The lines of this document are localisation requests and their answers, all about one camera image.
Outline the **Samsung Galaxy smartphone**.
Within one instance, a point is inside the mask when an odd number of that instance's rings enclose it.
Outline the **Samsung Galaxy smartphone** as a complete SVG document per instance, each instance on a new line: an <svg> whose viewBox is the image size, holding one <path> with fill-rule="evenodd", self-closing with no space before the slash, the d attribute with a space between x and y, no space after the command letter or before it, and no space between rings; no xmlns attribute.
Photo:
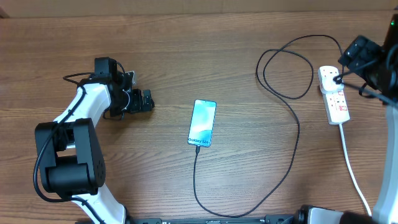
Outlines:
<svg viewBox="0 0 398 224"><path fill-rule="evenodd" d="M187 142L191 145L210 147L216 114L216 102L195 100Z"/></svg>

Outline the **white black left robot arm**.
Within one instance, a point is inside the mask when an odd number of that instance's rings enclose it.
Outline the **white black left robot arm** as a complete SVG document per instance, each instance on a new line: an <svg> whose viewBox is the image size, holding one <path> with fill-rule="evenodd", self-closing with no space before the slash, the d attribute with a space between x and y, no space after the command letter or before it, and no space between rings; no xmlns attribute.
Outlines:
<svg viewBox="0 0 398 224"><path fill-rule="evenodd" d="M150 90L135 89L136 74L120 62L96 58L93 72L76 82L76 96L51 122L35 128L37 158L32 175L36 194L50 203L73 202L92 223L133 223L128 209L105 184L106 166L95 127L100 118L122 120L148 112Z"/></svg>

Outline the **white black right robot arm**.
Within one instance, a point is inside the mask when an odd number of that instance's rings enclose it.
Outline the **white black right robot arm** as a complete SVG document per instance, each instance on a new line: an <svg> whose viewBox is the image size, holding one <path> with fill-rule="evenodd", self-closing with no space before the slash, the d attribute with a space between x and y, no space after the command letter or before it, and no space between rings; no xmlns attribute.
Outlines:
<svg viewBox="0 0 398 224"><path fill-rule="evenodd" d="M285 223L397 223L397 14L391 17L383 45L359 35L338 62L349 71L334 77L336 83L386 106L388 137L379 198L371 215L304 205Z"/></svg>

